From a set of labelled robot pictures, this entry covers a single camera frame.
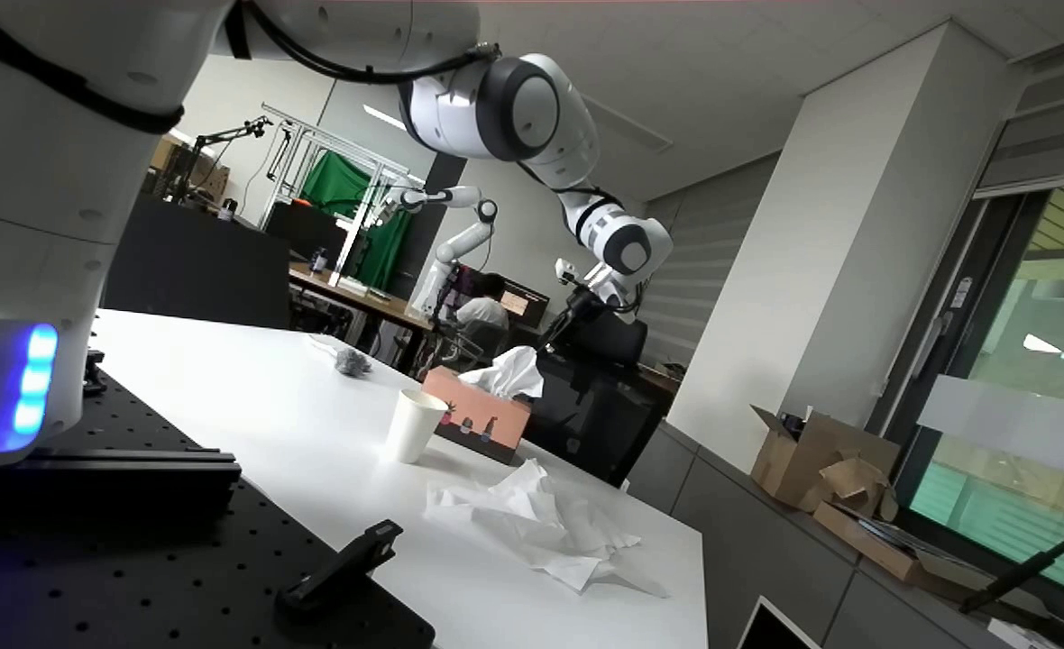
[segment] robotic arm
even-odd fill
[[[159,133],[221,36],[240,59],[291,59],[401,86],[424,148],[520,162],[598,256],[603,298],[646,281],[672,242],[586,186],[598,138],[566,72],[474,48],[468,0],[0,0],[0,466],[84,405],[103,270]]]

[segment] desk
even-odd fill
[[[497,482],[509,468],[432,440],[420,466],[380,458],[392,393],[413,387],[384,365],[343,378],[324,334],[197,323],[99,309],[103,370],[206,446],[238,455],[246,479],[324,543],[395,518],[395,557],[376,579],[441,629],[446,649],[704,649],[704,542],[672,515],[527,446],[562,496],[586,496],[640,543],[621,562],[660,579],[667,599],[618,583],[585,595],[502,547],[424,524],[424,496]]]
[[[432,319],[417,309],[412,309],[405,298],[395,297],[363,297],[363,293],[354,293],[354,287],[343,287],[343,286],[329,286],[324,274],[312,274],[309,268],[301,263],[289,263],[289,286],[291,287],[301,287],[307,297],[321,297],[321,298],[334,298],[334,304],[347,304],[360,315],[367,315],[371,319],[358,333],[354,345],[358,351],[371,351],[376,334],[380,334],[380,319],[392,319],[401,327],[408,327],[408,345],[401,354],[401,366],[413,366],[413,357],[417,357],[417,345],[420,339],[432,333]]]

